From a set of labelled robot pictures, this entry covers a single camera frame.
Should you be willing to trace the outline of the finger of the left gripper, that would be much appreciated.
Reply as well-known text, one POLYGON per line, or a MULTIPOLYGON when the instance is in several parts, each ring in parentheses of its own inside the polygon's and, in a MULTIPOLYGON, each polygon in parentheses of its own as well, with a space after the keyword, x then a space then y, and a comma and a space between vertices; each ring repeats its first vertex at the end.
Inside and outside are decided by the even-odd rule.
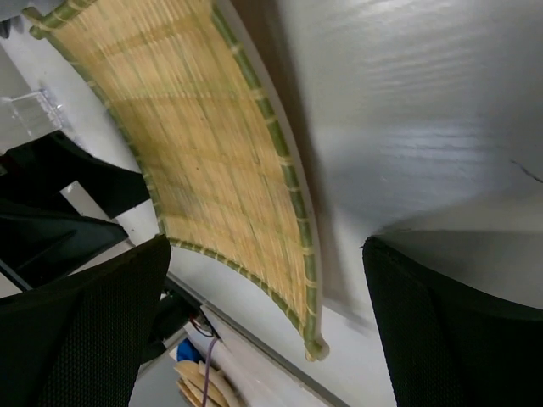
POLYGON ((109 218, 148 200, 141 174, 93 157, 62 131, 10 148, 1 156, 1 198, 11 202, 74 214, 61 194, 74 182, 109 218))
POLYGON ((127 239, 106 220, 1 201, 1 273, 23 291, 69 275, 127 239))

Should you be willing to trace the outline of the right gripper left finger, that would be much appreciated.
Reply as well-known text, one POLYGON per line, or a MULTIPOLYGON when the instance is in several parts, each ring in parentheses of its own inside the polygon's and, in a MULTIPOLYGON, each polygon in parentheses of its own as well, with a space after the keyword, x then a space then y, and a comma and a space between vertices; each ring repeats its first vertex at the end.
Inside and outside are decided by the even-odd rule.
POLYGON ((1 301, 3 406, 127 406, 171 259, 158 235, 1 301))

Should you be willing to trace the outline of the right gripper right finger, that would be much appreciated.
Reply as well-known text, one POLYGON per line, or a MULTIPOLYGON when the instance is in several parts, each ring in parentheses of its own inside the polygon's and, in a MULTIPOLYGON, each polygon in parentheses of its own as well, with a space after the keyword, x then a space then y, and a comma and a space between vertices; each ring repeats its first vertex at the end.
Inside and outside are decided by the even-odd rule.
POLYGON ((399 406, 540 406, 542 312, 483 293, 377 237, 362 261, 399 406))

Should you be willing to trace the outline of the woven bamboo mat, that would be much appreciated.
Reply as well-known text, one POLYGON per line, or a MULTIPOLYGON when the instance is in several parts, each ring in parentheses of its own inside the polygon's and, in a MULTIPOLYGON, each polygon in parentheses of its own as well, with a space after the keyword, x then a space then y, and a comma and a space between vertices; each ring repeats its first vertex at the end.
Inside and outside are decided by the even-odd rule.
POLYGON ((65 1, 26 8, 125 138, 171 244, 252 281, 323 360, 316 217, 266 71, 214 1, 65 1))

